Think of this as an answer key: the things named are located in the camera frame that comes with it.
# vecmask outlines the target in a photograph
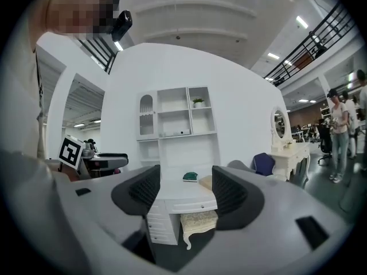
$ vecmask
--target white dresser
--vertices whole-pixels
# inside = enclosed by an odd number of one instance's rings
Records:
[[[213,192],[198,182],[162,179],[161,189],[147,215],[151,241],[177,245],[180,214],[216,208]]]
[[[280,152],[271,152],[270,156],[275,160],[274,174],[280,174],[290,179],[291,172],[296,169],[297,164],[307,158],[306,178],[308,178],[310,166],[310,143],[294,143],[292,148],[285,148]]]

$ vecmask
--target person walking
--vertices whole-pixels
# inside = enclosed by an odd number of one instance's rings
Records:
[[[361,69],[357,70],[357,78],[362,87],[360,93],[360,111],[365,119],[367,109],[367,81],[366,81],[366,75]],[[367,171],[367,136],[365,136],[365,148],[362,160],[362,170]]]
[[[343,98],[345,100],[345,105],[348,109],[348,133],[349,133],[349,150],[350,150],[350,159],[354,159],[356,157],[356,138],[358,135],[358,119],[356,106],[353,100],[349,99],[349,95],[347,91],[343,91]]]
[[[346,105],[339,101],[336,89],[330,89],[327,96],[334,103],[331,109],[333,121],[330,123],[333,127],[333,163],[334,172],[330,175],[330,180],[339,183],[344,176],[346,168],[346,153],[348,149],[348,109]]]

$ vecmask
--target pillar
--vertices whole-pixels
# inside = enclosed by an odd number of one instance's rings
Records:
[[[61,143],[62,126],[65,105],[76,72],[66,67],[57,81],[53,91],[47,117],[46,130],[46,158],[57,159],[58,148]]]

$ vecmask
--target ornate stool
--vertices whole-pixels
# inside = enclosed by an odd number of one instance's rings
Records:
[[[181,214],[181,224],[183,229],[183,241],[188,245],[187,249],[191,249],[189,236],[194,233],[207,232],[216,227],[218,220],[217,213],[213,211]]]

